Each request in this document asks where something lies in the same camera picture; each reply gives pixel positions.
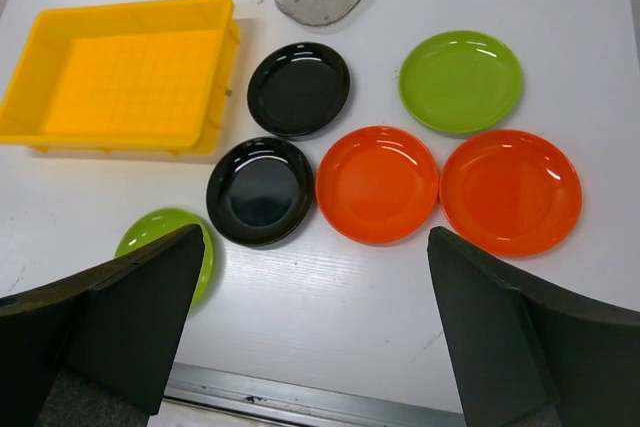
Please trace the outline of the green plate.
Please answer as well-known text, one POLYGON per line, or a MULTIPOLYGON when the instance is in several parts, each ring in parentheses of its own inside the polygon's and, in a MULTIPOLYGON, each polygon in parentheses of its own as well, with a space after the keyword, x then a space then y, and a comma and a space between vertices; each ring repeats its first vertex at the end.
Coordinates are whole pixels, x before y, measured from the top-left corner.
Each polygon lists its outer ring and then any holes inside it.
POLYGON ((470 134, 506 118, 524 87, 521 64, 488 34, 447 31, 417 45, 405 58, 398 90, 420 123, 446 134, 470 134))
POLYGON ((194 213, 177 207, 164 207, 145 214, 125 232, 116 248, 114 257, 119 258, 131 253, 190 224, 198 225, 201 228, 205 246, 200 273, 191 302, 191 307, 194 307, 204 298, 213 277, 215 265, 214 241, 211 233, 203 220, 194 213))

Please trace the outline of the black plate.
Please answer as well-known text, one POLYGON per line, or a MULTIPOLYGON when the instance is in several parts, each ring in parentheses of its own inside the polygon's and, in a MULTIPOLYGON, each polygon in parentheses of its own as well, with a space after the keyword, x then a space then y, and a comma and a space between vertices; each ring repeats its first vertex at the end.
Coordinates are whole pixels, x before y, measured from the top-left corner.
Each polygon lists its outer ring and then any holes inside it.
POLYGON ((291 142, 256 137, 217 162, 206 206, 213 227, 227 240, 262 247, 291 234, 314 198, 314 172, 305 154, 291 142))
POLYGON ((344 58, 316 42, 285 45, 255 68, 247 88, 253 120, 280 137, 313 135, 347 105, 351 75, 344 58))

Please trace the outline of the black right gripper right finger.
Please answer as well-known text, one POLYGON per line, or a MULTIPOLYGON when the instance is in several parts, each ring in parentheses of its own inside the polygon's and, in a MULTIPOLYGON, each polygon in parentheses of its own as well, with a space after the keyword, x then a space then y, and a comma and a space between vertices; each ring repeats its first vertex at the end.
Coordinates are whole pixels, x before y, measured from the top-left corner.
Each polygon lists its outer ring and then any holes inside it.
POLYGON ((512 266, 444 227, 431 280, 469 426, 636 426, 639 314, 512 266))

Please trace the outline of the orange plate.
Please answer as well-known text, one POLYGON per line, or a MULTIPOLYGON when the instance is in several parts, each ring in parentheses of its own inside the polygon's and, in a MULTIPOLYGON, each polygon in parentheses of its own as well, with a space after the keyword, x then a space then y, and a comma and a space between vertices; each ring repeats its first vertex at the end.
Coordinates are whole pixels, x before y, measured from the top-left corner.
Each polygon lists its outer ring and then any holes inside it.
POLYGON ((461 143, 441 172, 439 199, 452 229, 496 256, 529 257, 564 241, 583 191, 565 153, 529 132, 499 129, 461 143))
POLYGON ((337 140, 316 174, 316 200, 337 232, 366 244, 399 241, 418 230, 438 198, 429 148, 390 126, 368 126, 337 140))

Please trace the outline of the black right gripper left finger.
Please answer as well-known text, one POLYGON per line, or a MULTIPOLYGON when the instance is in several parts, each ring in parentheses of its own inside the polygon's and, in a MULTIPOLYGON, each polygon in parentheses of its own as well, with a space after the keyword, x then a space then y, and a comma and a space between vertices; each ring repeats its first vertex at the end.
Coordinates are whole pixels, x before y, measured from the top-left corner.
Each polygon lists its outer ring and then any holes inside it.
POLYGON ((199 226, 1 300, 4 426, 145 426, 204 257, 199 226))

